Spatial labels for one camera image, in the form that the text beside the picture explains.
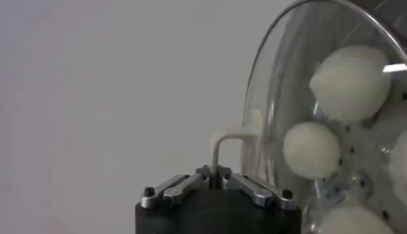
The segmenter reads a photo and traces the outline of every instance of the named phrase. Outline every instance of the screw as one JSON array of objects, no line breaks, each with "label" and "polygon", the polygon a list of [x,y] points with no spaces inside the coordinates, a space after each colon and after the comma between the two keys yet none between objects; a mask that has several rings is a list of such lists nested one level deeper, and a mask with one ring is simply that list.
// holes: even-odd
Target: screw
[{"label": "screw", "polygon": [[154,196],[154,194],[155,194],[155,189],[153,187],[147,187],[144,190],[144,196],[151,197],[151,196]]}]

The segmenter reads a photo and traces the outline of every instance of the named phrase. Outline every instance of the machine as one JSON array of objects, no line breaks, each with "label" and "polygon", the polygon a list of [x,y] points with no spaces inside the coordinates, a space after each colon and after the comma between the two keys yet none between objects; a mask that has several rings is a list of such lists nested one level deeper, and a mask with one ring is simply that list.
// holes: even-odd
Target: machine
[{"label": "machine", "polygon": [[[146,188],[136,234],[407,233],[407,1],[300,0],[267,30],[241,127]],[[242,171],[218,165],[242,140]]]}]

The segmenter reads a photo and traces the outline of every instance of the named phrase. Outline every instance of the white plastic hook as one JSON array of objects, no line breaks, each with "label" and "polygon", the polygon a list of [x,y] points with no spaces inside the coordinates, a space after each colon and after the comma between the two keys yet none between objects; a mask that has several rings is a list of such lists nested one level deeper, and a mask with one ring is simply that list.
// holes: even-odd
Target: white plastic hook
[{"label": "white plastic hook", "polygon": [[221,143],[227,139],[240,139],[245,143],[253,145],[253,161],[257,169],[261,160],[261,148],[263,142],[263,115],[257,109],[253,110],[251,123],[238,128],[227,128],[221,132],[215,132],[210,138],[210,152],[212,154],[212,166],[210,171],[217,174],[219,163],[219,148]]}]

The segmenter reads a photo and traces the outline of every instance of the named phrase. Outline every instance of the metal bracket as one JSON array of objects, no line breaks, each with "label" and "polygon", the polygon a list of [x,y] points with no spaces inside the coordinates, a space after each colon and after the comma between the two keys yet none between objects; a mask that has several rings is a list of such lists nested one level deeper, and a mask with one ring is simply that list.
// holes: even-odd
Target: metal bracket
[{"label": "metal bracket", "polygon": [[266,207],[270,202],[275,202],[280,209],[294,210],[297,208],[296,202],[292,198],[292,193],[286,191],[281,193],[276,187],[273,187],[260,179],[232,174],[227,184],[228,189],[240,189],[246,195],[249,195],[253,203],[261,207]]},{"label": "metal bracket", "polygon": [[169,202],[169,205],[177,205],[183,202],[183,198],[194,189],[200,189],[204,185],[204,179],[200,174],[194,174],[183,182],[164,191],[163,199]]},{"label": "metal bracket", "polygon": [[153,209],[156,207],[159,199],[164,194],[164,191],[169,187],[172,187],[176,184],[179,184],[181,181],[185,180],[185,175],[176,175],[173,178],[165,181],[164,183],[160,184],[159,186],[153,188],[151,194],[146,194],[145,192],[141,195],[140,205],[146,209]]}]

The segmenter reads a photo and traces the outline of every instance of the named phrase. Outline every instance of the hole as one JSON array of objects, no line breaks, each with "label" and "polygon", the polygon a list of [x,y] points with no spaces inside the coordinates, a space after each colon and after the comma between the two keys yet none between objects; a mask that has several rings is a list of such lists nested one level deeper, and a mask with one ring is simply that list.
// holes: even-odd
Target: hole
[{"label": "hole", "polygon": [[285,199],[293,199],[293,192],[289,189],[284,189],[282,191],[282,197]]},{"label": "hole", "polygon": [[384,220],[389,220],[389,213],[386,210],[382,211],[382,216]]}]

